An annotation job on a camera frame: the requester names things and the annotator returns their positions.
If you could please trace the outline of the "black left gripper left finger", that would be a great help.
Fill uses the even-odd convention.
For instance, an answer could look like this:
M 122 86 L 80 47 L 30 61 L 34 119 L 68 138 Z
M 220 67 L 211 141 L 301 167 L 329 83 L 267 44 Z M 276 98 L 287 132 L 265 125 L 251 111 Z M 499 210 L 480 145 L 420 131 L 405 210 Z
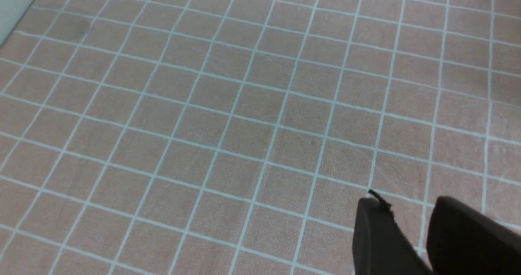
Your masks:
M 352 243 L 356 275 L 432 275 L 394 219 L 392 205 L 374 190 L 357 204 Z

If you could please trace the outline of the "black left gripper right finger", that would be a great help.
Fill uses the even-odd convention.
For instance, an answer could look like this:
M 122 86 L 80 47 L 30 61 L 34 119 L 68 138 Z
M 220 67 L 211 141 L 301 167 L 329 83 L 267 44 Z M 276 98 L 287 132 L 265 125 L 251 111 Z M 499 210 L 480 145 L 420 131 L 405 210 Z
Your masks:
M 426 250 L 436 275 L 519 275 L 521 237 L 450 196 L 437 198 Z

